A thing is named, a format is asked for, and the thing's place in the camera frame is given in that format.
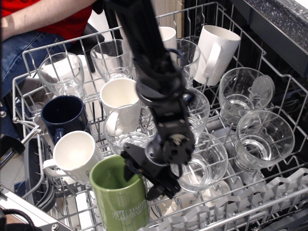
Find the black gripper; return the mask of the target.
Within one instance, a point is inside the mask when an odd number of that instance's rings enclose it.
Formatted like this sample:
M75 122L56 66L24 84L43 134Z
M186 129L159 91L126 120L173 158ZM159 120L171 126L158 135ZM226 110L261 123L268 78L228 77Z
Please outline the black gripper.
M165 140L156 135L146 148L126 143L120 154L126 164L125 181L128 182L133 176L140 174L152 183L146 200L152 201L164 195L173 198L180 191L180 185L170 165L187 164L191 160L194 145L191 131L187 134L172 134Z

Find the person forearm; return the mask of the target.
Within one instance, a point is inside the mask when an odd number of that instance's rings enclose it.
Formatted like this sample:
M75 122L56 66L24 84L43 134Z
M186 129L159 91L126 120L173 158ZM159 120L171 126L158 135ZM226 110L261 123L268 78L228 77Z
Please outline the person forearm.
M40 0L1 19L1 40L57 23L93 3L93 0Z

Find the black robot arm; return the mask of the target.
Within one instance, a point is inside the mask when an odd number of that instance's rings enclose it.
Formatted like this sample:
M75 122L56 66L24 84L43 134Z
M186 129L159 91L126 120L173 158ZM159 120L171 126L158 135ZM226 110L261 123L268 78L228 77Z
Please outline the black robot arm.
M116 12L133 53L137 69L137 95L148 106L157 134L145 148L126 143L125 179L141 174L152 184L146 195L151 201L161 195L172 198L180 191L178 175L170 166L187 164L194 150L194 135L184 100L186 80L164 47L152 4L148 0L108 0Z

